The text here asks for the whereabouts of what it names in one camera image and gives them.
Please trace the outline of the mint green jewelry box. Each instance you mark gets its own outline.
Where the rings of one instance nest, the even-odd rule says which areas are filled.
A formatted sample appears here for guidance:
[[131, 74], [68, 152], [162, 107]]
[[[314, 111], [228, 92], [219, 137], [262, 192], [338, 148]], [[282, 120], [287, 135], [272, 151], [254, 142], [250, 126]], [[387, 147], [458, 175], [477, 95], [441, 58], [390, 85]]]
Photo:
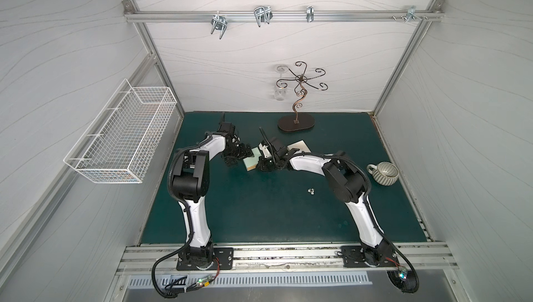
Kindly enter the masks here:
[[258, 166], [260, 156], [260, 150], [257, 147], [252, 148], [252, 156], [243, 159], [247, 171], [254, 170]]

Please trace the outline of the large cream drawer jewelry box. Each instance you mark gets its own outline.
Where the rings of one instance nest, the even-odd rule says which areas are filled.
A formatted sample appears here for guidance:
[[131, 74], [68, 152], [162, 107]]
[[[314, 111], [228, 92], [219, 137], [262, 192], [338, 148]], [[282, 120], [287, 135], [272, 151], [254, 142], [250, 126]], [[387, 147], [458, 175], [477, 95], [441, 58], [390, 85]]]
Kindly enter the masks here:
[[291, 145], [288, 145], [287, 149], [290, 152], [294, 152], [294, 153], [310, 153], [311, 152], [310, 148], [306, 145], [304, 140], [300, 140]]

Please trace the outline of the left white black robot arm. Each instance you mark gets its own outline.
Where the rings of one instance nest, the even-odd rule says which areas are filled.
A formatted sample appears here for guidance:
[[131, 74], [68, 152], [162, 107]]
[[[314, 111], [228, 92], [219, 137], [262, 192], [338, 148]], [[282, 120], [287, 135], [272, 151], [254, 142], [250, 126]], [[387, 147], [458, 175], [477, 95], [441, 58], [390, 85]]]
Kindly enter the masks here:
[[[151, 268], [153, 287], [164, 299], [175, 299], [180, 294], [204, 288], [213, 283], [220, 273], [221, 262], [216, 256], [205, 209], [205, 196], [210, 185], [210, 161], [219, 154], [229, 164], [253, 156], [250, 145], [241, 142], [238, 136], [224, 132], [207, 133], [203, 141], [179, 149], [173, 156], [167, 190], [171, 198], [180, 204], [187, 239], [182, 247], [156, 260]], [[159, 264], [174, 256], [178, 256], [178, 264], [191, 265], [198, 270], [214, 268], [216, 272], [184, 288], [178, 285], [181, 278], [162, 286], [155, 272]]]

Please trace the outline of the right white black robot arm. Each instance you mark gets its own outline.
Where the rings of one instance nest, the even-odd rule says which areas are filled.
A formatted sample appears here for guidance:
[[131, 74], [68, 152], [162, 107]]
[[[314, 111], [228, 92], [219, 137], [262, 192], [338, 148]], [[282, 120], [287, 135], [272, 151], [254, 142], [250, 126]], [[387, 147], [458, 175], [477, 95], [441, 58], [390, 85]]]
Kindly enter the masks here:
[[391, 261], [395, 253], [410, 269], [414, 268], [381, 229], [369, 201], [371, 181], [345, 152], [323, 154], [288, 149], [277, 138], [262, 141], [258, 149], [260, 166], [266, 165], [270, 170], [311, 172], [326, 179], [336, 198], [346, 204], [358, 228], [359, 254], [366, 265], [378, 267], [385, 261]]

